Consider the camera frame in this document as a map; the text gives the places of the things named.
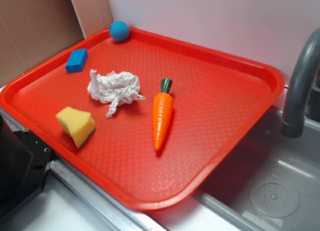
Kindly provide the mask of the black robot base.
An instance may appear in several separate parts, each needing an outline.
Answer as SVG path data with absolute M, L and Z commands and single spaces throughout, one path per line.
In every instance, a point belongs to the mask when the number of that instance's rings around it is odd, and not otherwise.
M 44 189 L 52 148 L 30 130 L 13 131 L 0 118 L 0 219 Z

